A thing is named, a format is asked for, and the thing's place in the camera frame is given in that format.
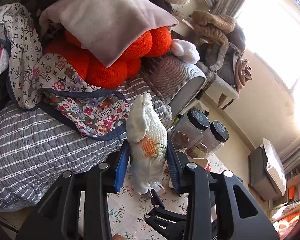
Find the pink fleece cloth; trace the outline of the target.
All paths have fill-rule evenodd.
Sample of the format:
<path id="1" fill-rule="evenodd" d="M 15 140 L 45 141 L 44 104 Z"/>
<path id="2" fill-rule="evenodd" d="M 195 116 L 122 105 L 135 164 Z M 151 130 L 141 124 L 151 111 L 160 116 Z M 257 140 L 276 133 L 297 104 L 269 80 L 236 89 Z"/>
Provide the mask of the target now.
<path id="1" fill-rule="evenodd" d="M 49 22 L 60 23 L 84 43 L 120 39 L 159 27 L 172 28 L 178 20 L 149 0 L 58 0 L 40 15 L 41 34 Z"/>

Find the wooden desk shelf unit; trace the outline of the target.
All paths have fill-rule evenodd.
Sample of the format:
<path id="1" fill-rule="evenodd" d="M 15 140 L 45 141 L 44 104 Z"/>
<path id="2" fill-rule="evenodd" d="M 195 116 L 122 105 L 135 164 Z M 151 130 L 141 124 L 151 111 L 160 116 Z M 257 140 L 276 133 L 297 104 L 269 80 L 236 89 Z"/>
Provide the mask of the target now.
<path id="1" fill-rule="evenodd" d="M 300 164 L 286 174 L 287 189 L 283 196 L 268 202 L 269 210 L 300 202 Z"/>

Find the orange white shopping bag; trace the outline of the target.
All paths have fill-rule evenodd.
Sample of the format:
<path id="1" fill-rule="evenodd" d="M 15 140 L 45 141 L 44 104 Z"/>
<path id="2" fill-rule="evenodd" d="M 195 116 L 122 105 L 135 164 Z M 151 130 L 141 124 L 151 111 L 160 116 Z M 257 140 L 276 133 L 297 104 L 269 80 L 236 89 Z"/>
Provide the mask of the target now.
<path id="1" fill-rule="evenodd" d="M 300 219 L 300 202 L 283 206 L 272 217 L 280 239 L 285 239 Z"/>

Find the grey ottoman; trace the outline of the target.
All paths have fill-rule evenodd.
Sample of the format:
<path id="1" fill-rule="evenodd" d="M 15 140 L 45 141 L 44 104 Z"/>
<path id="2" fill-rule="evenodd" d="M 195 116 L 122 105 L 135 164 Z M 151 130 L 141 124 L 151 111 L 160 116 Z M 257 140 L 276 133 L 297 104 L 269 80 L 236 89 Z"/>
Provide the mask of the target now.
<path id="1" fill-rule="evenodd" d="M 268 158 L 264 147 L 258 146 L 248 155 L 249 186 L 254 189 L 263 201 L 282 197 L 282 193 L 266 169 Z"/>

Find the white office chair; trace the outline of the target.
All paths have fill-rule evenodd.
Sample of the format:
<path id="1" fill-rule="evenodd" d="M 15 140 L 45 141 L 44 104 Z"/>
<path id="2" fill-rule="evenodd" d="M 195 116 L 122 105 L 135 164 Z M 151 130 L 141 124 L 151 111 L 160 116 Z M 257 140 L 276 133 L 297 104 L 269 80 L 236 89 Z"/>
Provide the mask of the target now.
<path id="1" fill-rule="evenodd" d="M 209 67 L 202 62 L 198 62 L 196 66 L 206 76 L 206 81 L 200 92 L 197 94 L 197 99 L 200 99 L 208 90 L 216 92 L 219 95 L 218 107 L 222 107 L 226 99 L 231 99 L 234 101 L 239 98 L 239 93 L 237 90 L 232 85 L 224 81 L 220 76 L 218 76 L 216 72 L 211 71 Z"/>

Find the brown blanket on chair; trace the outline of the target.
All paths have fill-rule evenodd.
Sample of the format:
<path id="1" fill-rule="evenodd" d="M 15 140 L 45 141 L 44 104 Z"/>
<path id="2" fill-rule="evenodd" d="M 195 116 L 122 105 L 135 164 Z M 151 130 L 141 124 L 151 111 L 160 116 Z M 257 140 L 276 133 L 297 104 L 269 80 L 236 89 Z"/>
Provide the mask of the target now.
<path id="1" fill-rule="evenodd" d="M 236 46 L 240 51 L 239 58 L 245 52 L 243 29 L 233 17 L 196 10 L 192 13 L 192 24 L 198 36 L 208 38 L 220 46 L 229 42 Z"/>

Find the white plush toy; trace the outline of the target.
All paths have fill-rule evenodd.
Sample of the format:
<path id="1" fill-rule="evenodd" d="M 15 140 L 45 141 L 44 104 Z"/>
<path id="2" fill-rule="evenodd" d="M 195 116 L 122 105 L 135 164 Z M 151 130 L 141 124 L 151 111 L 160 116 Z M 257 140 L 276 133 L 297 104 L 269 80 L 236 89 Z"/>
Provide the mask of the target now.
<path id="1" fill-rule="evenodd" d="M 173 39 L 170 51 L 174 56 L 185 63 L 196 64 L 200 60 L 196 46 L 186 40 Z"/>

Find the orange knot cushion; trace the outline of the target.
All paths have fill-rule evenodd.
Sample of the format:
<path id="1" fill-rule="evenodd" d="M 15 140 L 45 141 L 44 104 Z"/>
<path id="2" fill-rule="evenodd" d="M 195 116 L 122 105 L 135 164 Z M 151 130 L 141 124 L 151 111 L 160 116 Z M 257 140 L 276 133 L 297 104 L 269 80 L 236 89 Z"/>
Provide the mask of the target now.
<path id="1" fill-rule="evenodd" d="M 61 83 L 68 82 L 75 92 L 84 83 L 114 89 L 139 73 L 143 57 L 161 57 L 171 45 L 168 27 L 145 29 L 126 41 L 110 38 L 95 44 L 65 31 L 46 46 L 45 53 L 57 55 L 55 66 L 66 77 Z"/>

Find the red instant noodle cup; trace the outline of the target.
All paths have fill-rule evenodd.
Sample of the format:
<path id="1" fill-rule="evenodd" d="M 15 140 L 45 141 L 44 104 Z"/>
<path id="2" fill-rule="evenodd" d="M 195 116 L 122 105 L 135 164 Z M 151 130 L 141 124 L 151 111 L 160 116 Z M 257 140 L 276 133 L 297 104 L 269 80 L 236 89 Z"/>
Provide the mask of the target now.
<path id="1" fill-rule="evenodd" d="M 206 171 L 210 172 L 210 167 L 209 167 L 209 160 L 208 159 L 204 159 L 204 158 L 190 158 L 189 159 L 190 162 L 193 162 L 199 166 L 201 166 L 202 168 L 204 168 Z"/>

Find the grey quilted pillow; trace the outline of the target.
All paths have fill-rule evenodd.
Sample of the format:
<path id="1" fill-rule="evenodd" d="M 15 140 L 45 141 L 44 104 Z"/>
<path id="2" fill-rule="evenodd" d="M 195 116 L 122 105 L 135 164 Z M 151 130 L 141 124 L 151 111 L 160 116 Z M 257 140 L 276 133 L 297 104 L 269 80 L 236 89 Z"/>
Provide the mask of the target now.
<path id="1" fill-rule="evenodd" d="M 262 141 L 267 158 L 266 171 L 274 182 L 274 188 L 278 189 L 281 196 L 284 196 L 287 189 L 285 170 L 272 143 L 266 138 L 263 138 Z"/>

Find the grey backpack on chair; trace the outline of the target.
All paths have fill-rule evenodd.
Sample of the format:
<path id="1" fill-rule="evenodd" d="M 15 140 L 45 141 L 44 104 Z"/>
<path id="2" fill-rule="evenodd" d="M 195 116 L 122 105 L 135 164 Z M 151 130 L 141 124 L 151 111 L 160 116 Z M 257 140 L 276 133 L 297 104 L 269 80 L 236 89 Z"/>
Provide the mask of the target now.
<path id="1" fill-rule="evenodd" d="M 235 67 L 241 57 L 241 51 L 232 43 L 220 46 L 216 43 L 204 43 L 199 49 L 200 63 L 209 71 L 217 73 L 229 85 L 235 86 Z"/>

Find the grey striped quilted cover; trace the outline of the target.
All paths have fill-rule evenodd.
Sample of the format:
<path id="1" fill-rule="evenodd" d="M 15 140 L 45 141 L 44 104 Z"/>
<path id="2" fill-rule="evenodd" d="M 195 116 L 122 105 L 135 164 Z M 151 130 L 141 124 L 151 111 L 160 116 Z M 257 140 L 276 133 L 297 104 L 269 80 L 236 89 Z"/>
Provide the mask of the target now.
<path id="1" fill-rule="evenodd" d="M 64 171 L 89 171 L 125 138 L 82 137 L 41 109 L 25 112 L 8 102 L 0 111 L 0 212 L 35 206 Z"/>

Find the floral monogram tote bag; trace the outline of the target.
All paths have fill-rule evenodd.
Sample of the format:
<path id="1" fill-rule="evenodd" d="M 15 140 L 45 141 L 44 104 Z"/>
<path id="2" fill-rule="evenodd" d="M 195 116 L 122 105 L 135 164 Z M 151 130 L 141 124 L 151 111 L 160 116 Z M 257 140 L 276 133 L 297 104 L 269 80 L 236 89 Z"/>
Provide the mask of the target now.
<path id="1" fill-rule="evenodd" d="M 61 55 L 42 53 L 31 14 L 20 3 L 0 6 L 0 79 L 22 111 L 42 109 L 83 137 L 108 141 L 125 133 L 124 95 L 87 84 Z"/>

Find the floral tablecloth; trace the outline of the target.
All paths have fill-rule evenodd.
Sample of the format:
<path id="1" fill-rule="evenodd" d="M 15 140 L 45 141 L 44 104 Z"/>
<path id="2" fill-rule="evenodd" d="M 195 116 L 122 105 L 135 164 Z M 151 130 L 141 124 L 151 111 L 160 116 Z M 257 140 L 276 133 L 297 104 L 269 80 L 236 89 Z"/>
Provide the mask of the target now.
<path id="1" fill-rule="evenodd" d="M 188 194 L 177 195 L 168 185 L 168 168 L 161 176 L 165 192 L 160 198 L 168 211 L 186 215 Z M 119 234 L 125 239 L 164 239 L 144 221 L 144 216 L 152 209 L 151 201 L 136 193 L 131 185 L 130 165 L 120 191 L 107 194 L 108 214 L 111 233 Z"/>

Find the clear plastic snack jar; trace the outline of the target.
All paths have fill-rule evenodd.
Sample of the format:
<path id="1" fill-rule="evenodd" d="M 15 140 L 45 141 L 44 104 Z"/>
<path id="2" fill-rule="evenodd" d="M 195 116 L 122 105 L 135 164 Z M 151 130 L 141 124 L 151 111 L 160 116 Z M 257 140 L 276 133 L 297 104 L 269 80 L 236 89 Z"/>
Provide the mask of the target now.
<path id="1" fill-rule="evenodd" d="M 207 116 L 197 108 L 188 110 L 172 129 L 170 139 L 176 151 L 189 150 L 210 126 Z"/>

